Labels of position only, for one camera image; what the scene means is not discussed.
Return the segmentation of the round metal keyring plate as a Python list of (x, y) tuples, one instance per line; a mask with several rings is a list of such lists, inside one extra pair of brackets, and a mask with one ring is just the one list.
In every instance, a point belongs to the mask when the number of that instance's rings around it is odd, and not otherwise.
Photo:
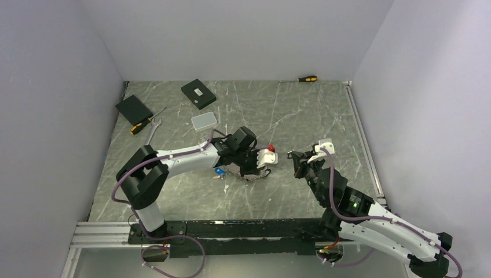
[(224, 168), (224, 170), (228, 174), (235, 175), (236, 177), (239, 177), (239, 178), (241, 178), (243, 180), (246, 180), (248, 182), (253, 182), (253, 181), (256, 181), (256, 180), (260, 180), (260, 179), (266, 178), (272, 172), (272, 170), (270, 168), (264, 167), (262, 169), (258, 169), (258, 173), (257, 174), (244, 174), (244, 175), (241, 175), (240, 174), (240, 168), (239, 168), (239, 166), (236, 165), (236, 164), (234, 164), (234, 163), (232, 163), (230, 165), (226, 165), (223, 168)]

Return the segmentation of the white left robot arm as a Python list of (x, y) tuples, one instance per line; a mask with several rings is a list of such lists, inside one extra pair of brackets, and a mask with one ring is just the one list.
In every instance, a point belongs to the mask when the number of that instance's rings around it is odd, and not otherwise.
[(234, 134), (215, 137), (216, 132), (212, 130), (203, 143), (172, 151), (144, 145), (117, 173), (111, 199), (130, 207), (151, 243), (161, 242), (167, 233), (167, 222), (156, 201), (168, 179), (230, 164), (239, 168), (241, 177), (258, 176), (268, 163), (277, 163), (274, 146), (258, 147), (255, 134), (245, 126)]

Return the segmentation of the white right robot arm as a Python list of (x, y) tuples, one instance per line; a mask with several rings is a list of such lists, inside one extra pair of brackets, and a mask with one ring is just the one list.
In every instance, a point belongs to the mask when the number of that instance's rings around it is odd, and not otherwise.
[(334, 169), (332, 155), (290, 151), (294, 176), (305, 179), (325, 211), (319, 233), (325, 240), (349, 239), (388, 253), (408, 264), (419, 277), (447, 277), (452, 240), (445, 232), (420, 229), (368, 195), (348, 186)]

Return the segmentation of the blue key tag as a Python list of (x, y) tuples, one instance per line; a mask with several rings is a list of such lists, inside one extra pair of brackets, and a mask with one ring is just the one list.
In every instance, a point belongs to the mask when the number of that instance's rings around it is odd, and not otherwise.
[(214, 169), (214, 171), (216, 173), (216, 176), (214, 176), (213, 179), (221, 179), (221, 180), (223, 180), (225, 178), (226, 172), (223, 169), (221, 169), (220, 167), (216, 167)]

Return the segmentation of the clear plastic container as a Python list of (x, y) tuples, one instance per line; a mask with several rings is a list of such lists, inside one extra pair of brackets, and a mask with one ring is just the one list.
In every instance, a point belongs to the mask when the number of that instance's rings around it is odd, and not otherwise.
[(218, 124), (216, 116), (213, 112), (206, 112), (204, 114), (194, 116), (191, 118), (191, 122), (196, 132), (212, 129)]

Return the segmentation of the black box with label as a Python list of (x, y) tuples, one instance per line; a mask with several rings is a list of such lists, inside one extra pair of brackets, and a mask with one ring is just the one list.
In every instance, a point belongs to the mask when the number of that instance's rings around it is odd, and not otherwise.
[(217, 100), (216, 95), (199, 79), (185, 84), (181, 91), (198, 110), (203, 110)]

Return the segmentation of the yellow black screwdriver far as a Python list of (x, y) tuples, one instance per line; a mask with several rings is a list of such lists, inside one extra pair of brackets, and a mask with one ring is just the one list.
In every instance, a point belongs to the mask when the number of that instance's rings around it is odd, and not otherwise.
[(296, 83), (312, 83), (318, 80), (317, 76), (310, 75), (297, 78), (295, 81), (279, 81), (279, 83), (288, 83), (288, 82), (296, 82)]

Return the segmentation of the yellow black screwdriver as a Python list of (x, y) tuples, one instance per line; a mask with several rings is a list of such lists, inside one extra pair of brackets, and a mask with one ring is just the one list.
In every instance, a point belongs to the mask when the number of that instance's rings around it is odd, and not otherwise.
[(142, 131), (142, 129), (150, 123), (154, 118), (158, 116), (158, 114), (162, 113), (167, 107), (164, 107), (161, 109), (159, 112), (157, 112), (155, 115), (151, 116), (150, 118), (147, 118), (146, 120), (143, 120), (142, 122), (138, 123), (137, 125), (133, 126), (132, 129), (130, 130), (131, 135), (136, 135), (139, 132)]
[(318, 80), (317, 76), (310, 75), (297, 78), (295, 81), (279, 81), (279, 83), (288, 83), (288, 82), (296, 82), (296, 83), (312, 83)]

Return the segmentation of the large silver wrench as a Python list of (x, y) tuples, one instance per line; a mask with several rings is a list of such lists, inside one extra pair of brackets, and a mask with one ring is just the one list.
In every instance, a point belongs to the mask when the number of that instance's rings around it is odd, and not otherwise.
[(161, 118), (158, 118), (158, 119), (152, 119), (151, 122), (151, 129), (149, 131), (149, 134), (147, 135), (146, 137), (146, 140), (144, 141), (144, 145), (149, 145), (152, 141), (152, 138), (157, 130), (157, 128), (162, 124), (162, 119)]

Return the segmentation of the yellow black screwdriver left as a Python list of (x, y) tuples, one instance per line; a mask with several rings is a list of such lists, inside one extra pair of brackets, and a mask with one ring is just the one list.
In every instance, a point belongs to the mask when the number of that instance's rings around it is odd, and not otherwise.
[(155, 115), (151, 116), (150, 118), (147, 118), (146, 120), (143, 120), (142, 122), (138, 123), (137, 125), (133, 126), (132, 129), (130, 130), (131, 135), (136, 135), (139, 132), (142, 131), (142, 129), (150, 123), (154, 118), (158, 116), (158, 114), (162, 113), (167, 107), (164, 107), (161, 109), (159, 112), (157, 112)]

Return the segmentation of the plain black box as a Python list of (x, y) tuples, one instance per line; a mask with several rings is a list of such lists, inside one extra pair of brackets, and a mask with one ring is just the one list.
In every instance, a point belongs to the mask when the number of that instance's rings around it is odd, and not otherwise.
[(134, 95), (125, 98), (116, 104), (115, 107), (133, 126), (153, 116), (152, 111)]

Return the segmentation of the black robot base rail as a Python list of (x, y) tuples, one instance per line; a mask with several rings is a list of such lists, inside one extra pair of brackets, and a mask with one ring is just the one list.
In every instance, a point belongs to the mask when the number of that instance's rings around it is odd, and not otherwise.
[(171, 258), (195, 255), (243, 255), (295, 253), (314, 255), (338, 235), (319, 218), (273, 220), (166, 221), (145, 236), (139, 224), (131, 224), (128, 244), (167, 245)]

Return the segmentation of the aluminium frame rail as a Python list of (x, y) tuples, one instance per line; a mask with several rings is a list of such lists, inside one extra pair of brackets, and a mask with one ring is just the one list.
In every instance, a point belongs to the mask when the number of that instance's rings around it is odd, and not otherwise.
[(148, 232), (140, 219), (122, 222), (78, 223), (63, 270), (74, 277), (85, 249), (138, 248), (143, 265), (166, 258), (208, 255), (316, 254), (323, 243), (333, 243), (327, 232), (334, 224), (329, 208), (320, 218), (244, 220), (177, 220)]

